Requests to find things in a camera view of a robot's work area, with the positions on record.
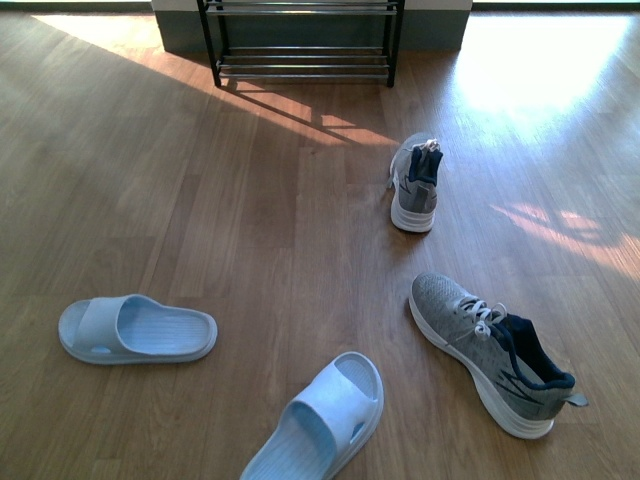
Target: black metal frame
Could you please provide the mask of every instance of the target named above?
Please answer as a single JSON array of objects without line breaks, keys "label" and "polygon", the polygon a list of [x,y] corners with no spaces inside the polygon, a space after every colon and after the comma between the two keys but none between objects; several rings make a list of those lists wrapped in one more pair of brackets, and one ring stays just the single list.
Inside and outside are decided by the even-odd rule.
[{"label": "black metal frame", "polygon": [[[388,87],[394,85],[405,0],[197,1],[216,87],[222,86],[223,78],[368,78],[386,79]],[[382,44],[373,47],[231,47],[226,17],[265,15],[384,16]],[[211,16],[218,18],[222,41],[219,57],[209,26]]]}]

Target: shoe logo stripe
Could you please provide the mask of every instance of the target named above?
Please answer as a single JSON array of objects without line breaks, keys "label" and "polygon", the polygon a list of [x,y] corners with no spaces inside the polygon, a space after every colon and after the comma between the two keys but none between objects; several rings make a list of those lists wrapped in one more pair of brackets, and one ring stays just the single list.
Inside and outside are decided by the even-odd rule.
[{"label": "shoe logo stripe", "polygon": [[525,400],[527,402],[533,403],[535,405],[544,405],[542,402],[539,402],[538,400],[536,400],[535,398],[531,397],[530,395],[528,395],[524,390],[522,390],[516,383],[516,381],[520,381],[518,380],[518,377],[514,377],[513,375],[511,375],[508,372],[505,372],[504,370],[500,370],[500,372],[502,373],[502,375],[505,378],[502,378],[501,380],[507,380],[511,386],[513,388],[515,388],[516,390],[518,390],[518,392],[514,392],[513,390],[511,390],[508,386],[506,385],[502,385],[501,383],[496,382],[496,385],[500,388],[502,388],[503,390],[505,390],[506,392],[510,393],[511,395],[513,395],[514,397],[518,397],[522,400]]}]

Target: slide sandal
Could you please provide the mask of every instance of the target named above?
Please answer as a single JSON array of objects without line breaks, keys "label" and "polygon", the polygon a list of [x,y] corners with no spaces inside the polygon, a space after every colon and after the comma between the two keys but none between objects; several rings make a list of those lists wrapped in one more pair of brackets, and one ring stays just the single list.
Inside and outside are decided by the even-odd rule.
[{"label": "slide sandal", "polygon": [[65,350],[83,362],[177,363],[209,353],[218,328],[206,313],[134,294],[73,303],[60,317],[58,334]]},{"label": "slide sandal", "polygon": [[240,480],[333,478],[369,440],[383,405],[375,365],[357,352],[338,356],[289,402]]}]

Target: white shoelace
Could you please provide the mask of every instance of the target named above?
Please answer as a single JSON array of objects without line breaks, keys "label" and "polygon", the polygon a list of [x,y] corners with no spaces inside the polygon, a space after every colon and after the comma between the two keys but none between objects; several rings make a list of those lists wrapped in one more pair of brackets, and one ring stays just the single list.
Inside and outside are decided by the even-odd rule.
[{"label": "white shoelace", "polygon": [[487,303],[476,297],[463,297],[453,305],[455,315],[462,313],[463,319],[471,320],[470,328],[464,329],[462,335],[455,338],[451,343],[458,342],[474,333],[476,337],[486,342],[491,337],[491,325],[501,322],[507,316],[507,307],[502,303],[497,303],[493,308],[489,308]]}]

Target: gray sneaker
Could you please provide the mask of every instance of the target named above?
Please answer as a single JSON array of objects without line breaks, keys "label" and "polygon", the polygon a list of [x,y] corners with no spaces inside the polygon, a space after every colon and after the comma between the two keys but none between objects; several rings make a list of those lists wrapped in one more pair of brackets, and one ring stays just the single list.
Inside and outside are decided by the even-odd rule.
[{"label": "gray sneaker", "polygon": [[545,354],[531,321],[504,305],[488,308],[438,273],[418,275],[409,305],[425,337],[467,367],[485,408],[511,435],[540,438],[565,402],[588,404],[572,393],[574,377]]},{"label": "gray sneaker", "polygon": [[433,227],[440,160],[438,141],[426,133],[406,139],[391,160],[387,188],[395,186],[391,221],[399,229],[428,232]]}]

